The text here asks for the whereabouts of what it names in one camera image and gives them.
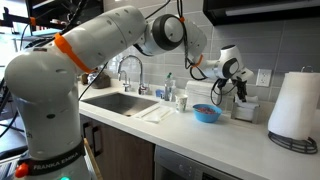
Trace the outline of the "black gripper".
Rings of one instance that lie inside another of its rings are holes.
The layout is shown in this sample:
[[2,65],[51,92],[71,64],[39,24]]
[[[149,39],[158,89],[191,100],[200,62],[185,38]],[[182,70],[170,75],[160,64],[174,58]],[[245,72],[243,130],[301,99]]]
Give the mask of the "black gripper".
[[[218,87],[223,88],[228,82],[228,79],[220,79],[218,81]],[[246,101],[246,81],[243,81],[241,78],[231,79],[231,83],[235,85],[238,89],[237,95],[242,102]]]

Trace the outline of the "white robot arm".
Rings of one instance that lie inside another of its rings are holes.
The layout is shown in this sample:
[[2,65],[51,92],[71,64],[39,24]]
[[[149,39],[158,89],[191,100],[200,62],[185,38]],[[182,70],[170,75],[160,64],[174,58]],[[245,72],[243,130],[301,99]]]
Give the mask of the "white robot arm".
[[207,78],[231,80],[244,99],[253,73],[239,49],[228,45],[219,59],[206,60],[206,44],[205,34],[183,17],[164,14],[148,20],[136,7],[124,6],[57,33],[41,47],[23,50],[4,73],[28,147],[12,180],[91,180],[80,128],[79,81],[130,46],[147,56],[182,49],[192,67]]

